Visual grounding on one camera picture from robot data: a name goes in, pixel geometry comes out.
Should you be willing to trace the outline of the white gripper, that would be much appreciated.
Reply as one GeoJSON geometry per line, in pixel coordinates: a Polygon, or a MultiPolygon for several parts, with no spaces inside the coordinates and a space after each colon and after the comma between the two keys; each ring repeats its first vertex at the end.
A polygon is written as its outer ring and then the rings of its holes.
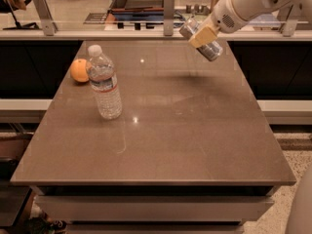
{"type": "Polygon", "coordinates": [[[200,48],[212,43],[218,32],[233,33],[245,25],[249,20],[245,11],[248,0],[219,0],[214,6],[212,17],[207,17],[191,36],[188,42],[194,48],[200,48]]]}

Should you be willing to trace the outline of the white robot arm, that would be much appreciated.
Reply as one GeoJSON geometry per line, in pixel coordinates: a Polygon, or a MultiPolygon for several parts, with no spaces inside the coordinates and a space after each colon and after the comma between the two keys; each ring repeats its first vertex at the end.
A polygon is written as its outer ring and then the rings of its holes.
{"type": "MultiPolygon", "coordinates": [[[[213,42],[219,32],[233,33],[254,18],[288,4],[296,5],[311,20],[312,0],[219,0],[189,43],[200,48],[213,42]]],[[[312,234],[312,166],[306,170],[295,191],[285,234],[312,234]]]]}

